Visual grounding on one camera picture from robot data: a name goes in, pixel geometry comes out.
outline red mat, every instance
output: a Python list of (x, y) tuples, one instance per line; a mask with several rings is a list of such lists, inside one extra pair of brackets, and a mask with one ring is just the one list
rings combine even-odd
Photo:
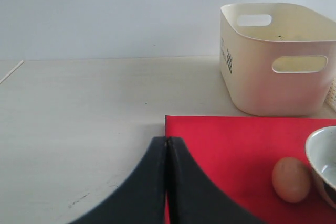
[(336, 211), (315, 188), (299, 204), (277, 197), (273, 166), (293, 156), (308, 165), (304, 144), (310, 133), (336, 120), (167, 116), (166, 136), (182, 137), (208, 177), (238, 204), (267, 223), (335, 224)]

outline storage basket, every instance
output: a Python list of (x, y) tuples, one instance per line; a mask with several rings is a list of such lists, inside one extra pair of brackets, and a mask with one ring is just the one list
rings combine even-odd
[(220, 69), (231, 99), (259, 116), (305, 116), (336, 73), (336, 23), (286, 3), (221, 7)]

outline white bowl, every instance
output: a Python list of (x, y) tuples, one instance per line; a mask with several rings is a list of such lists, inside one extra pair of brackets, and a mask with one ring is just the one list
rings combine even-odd
[(336, 209), (336, 126), (311, 133), (306, 141), (306, 155), (320, 195)]

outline tabletop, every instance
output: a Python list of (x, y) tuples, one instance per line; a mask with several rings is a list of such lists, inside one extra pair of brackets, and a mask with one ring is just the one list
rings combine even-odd
[[(0, 78), (17, 62), (0, 62)], [(25, 61), (0, 84), (0, 223), (66, 224), (132, 172), (165, 115), (246, 115), (218, 56)], [(327, 105), (315, 118), (334, 118)]]

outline brown egg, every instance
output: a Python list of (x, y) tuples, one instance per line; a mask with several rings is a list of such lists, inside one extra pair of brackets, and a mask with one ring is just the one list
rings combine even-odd
[(310, 173), (297, 158), (284, 157), (273, 168), (272, 184), (281, 199), (289, 203), (298, 203), (304, 200), (310, 191)]

